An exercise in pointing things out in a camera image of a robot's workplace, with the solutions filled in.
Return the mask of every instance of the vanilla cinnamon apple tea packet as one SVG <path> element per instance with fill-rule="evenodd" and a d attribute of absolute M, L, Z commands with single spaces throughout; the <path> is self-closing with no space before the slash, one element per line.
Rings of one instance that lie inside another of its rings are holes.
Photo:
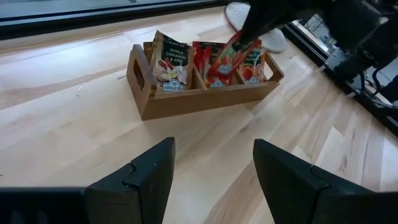
<path fill-rule="evenodd" d="M 199 42 L 194 41 L 192 45 L 196 48 L 195 66 L 199 70 L 207 88 L 227 86 L 231 84 L 231 77 L 219 79 L 217 77 L 209 77 L 208 71 L 211 64 L 216 60 L 225 44 L 216 42 Z"/>
<path fill-rule="evenodd" d="M 192 84 L 194 56 L 194 47 L 177 42 L 158 31 L 150 63 L 157 80 L 158 91 L 189 90 Z"/>
<path fill-rule="evenodd" d="M 261 48 L 254 49 L 238 68 L 238 73 L 245 84 L 264 81 L 266 58 Z"/>

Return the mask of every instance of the wooden tray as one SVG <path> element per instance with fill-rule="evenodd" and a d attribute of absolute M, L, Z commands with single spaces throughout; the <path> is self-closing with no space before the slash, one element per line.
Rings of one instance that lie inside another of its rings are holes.
<path fill-rule="evenodd" d="M 262 100 L 284 77 L 268 52 L 266 63 L 273 74 L 263 83 L 244 84 L 236 73 L 232 85 L 207 88 L 198 70 L 194 68 L 191 90 L 156 93 L 156 80 L 147 57 L 142 47 L 136 44 L 130 52 L 127 80 L 141 119 L 148 120 Z"/>

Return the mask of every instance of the light wood floor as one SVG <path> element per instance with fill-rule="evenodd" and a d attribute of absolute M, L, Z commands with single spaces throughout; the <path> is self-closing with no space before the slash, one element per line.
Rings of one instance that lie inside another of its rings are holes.
<path fill-rule="evenodd" d="M 164 223 L 272 223 L 252 162 L 262 138 L 375 191 L 398 190 L 398 140 L 289 43 L 260 103 L 142 122 L 126 65 L 160 30 L 226 41 L 223 8 L 0 42 L 0 185 L 90 185 L 176 138 Z"/>

